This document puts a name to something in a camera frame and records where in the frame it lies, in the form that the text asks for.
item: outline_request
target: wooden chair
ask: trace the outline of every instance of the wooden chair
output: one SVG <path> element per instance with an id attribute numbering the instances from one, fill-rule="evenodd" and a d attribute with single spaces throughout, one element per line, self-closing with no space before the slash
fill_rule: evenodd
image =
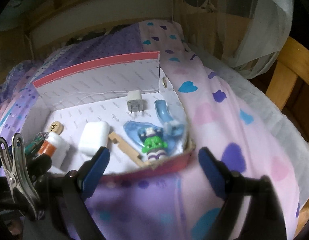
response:
<path id="1" fill-rule="evenodd" d="M 266 95 L 282 111 L 300 77 L 309 85 L 309 51 L 289 37 L 278 56 L 278 62 Z M 296 234 L 309 219 L 309 200 L 300 211 Z"/>

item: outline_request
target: wooden bed frame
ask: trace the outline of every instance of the wooden bed frame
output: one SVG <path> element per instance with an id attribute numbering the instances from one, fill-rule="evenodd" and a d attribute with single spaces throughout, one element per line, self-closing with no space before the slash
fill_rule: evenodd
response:
<path id="1" fill-rule="evenodd" d="M 299 42 L 289 37 L 277 60 L 266 95 L 282 111 L 298 77 L 309 85 L 309 51 Z M 308 219 L 309 200 L 300 211 L 296 235 L 301 231 Z"/>
<path id="2" fill-rule="evenodd" d="M 4 81 L 8 71 L 17 63 L 25 59 L 42 59 L 55 49 L 62 47 L 70 38 L 83 36 L 90 31 L 108 31 L 113 26 L 132 24 L 149 18 L 123 19 L 107 22 L 85 29 L 80 29 L 71 35 L 65 35 L 42 47 L 34 48 L 31 42 L 31 32 L 41 23 L 61 12 L 75 7 L 88 0 L 46 0 L 35 10 L 25 13 L 23 23 L 14 29 L 0 33 L 0 84 Z M 185 39 L 190 43 L 204 48 L 210 54 L 221 59 L 223 53 L 231 55 L 241 43 L 247 30 L 249 19 L 225 15 L 229 27 L 224 37 L 223 45 L 216 34 L 216 13 L 207 12 L 201 8 L 194 8 L 183 0 L 173 0 L 174 20 L 182 25 Z M 4 60 L 13 59 L 4 65 Z M 266 95 L 282 110 L 285 106 L 298 77 L 309 85 L 309 51 L 301 44 L 289 38 L 278 57 L 278 63 Z M 309 200 L 299 216 L 296 234 L 309 219 Z"/>

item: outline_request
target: green toy character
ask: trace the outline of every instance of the green toy character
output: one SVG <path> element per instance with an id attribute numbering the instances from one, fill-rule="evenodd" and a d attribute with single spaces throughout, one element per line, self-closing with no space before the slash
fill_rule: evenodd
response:
<path id="1" fill-rule="evenodd" d="M 165 151 L 167 147 L 168 144 L 156 135 L 145 139 L 142 152 L 147 153 L 149 161 L 155 161 L 167 157 L 167 152 Z"/>

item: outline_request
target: blue heart pattern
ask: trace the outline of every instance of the blue heart pattern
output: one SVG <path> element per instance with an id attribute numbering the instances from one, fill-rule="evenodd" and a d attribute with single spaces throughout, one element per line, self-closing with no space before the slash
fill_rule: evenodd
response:
<path id="1" fill-rule="evenodd" d="M 172 58 L 169 58 L 170 61 L 177 61 L 177 62 L 180 62 L 180 60 L 177 58 L 177 57 L 172 57 Z"/>
<path id="2" fill-rule="evenodd" d="M 216 102 L 221 103 L 224 99 L 227 98 L 224 92 L 218 90 L 217 92 L 213 93 L 213 98 Z"/>
<path id="3" fill-rule="evenodd" d="M 198 89 L 198 87 L 196 87 L 193 84 L 193 82 L 186 81 L 181 85 L 181 87 L 178 89 L 178 91 L 181 92 L 181 93 L 191 93 L 191 92 L 195 92 L 197 89 Z"/>
<path id="4" fill-rule="evenodd" d="M 242 173 L 247 169 L 241 148 L 236 143 L 228 144 L 222 154 L 221 161 L 224 162 L 230 171 L 238 171 Z"/>
<path id="5" fill-rule="evenodd" d="M 100 219 L 103 221 L 110 221 L 111 219 L 111 214 L 109 211 L 101 211 L 99 216 L 100 216 Z"/>
<path id="6" fill-rule="evenodd" d="M 209 229 L 216 220 L 216 217 L 218 216 L 220 210 L 220 208 L 211 209 L 202 217 L 200 217 L 200 219 L 191 229 L 191 237 L 193 240 L 202 240 L 204 238 L 204 236 L 209 232 Z"/>
<path id="7" fill-rule="evenodd" d="M 173 214 L 169 213 L 160 214 L 160 222 L 164 225 L 172 224 L 174 222 L 173 220 L 174 220 Z"/>
<path id="8" fill-rule="evenodd" d="M 247 114 L 242 109 L 240 109 L 240 119 L 243 120 L 246 125 L 251 124 L 254 121 L 253 116 L 250 114 Z"/>

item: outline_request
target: purple heart pattern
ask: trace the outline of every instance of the purple heart pattern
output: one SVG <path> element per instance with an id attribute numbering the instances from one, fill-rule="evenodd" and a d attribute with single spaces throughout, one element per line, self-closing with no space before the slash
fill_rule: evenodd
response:
<path id="1" fill-rule="evenodd" d="M 229 143 L 225 148 L 221 161 L 228 167 L 230 171 L 245 172 L 246 161 L 241 152 L 241 148 L 236 143 Z"/>
<path id="2" fill-rule="evenodd" d="M 212 71 L 212 72 L 208 75 L 208 79 L 211 79 L 211 78 L 213 78 L 214 76 L 216 76 L 216 73 Z"/>
<path id="3" fill-rule="evenodd" d="M 193 60 L 195 58 L 195 54 L 192 55 L 192 57 L 190 58 L 190 60 Z"/>
<path id="4" fill-rule="evenodd" d="M 296 209 L 296 218 L 299 217 L 299 213 L 300 213 L 300 202 L 298 203 L 298 208 Z"/>
<path id="5" fill-rule="evenodd" d="M 222 92 L 221 90 L 218 90 L 217 92 L 213 93 L 213 98 L 216 102 L 221 103 L 223 100 L 227 98 L 226 94 Z"/>

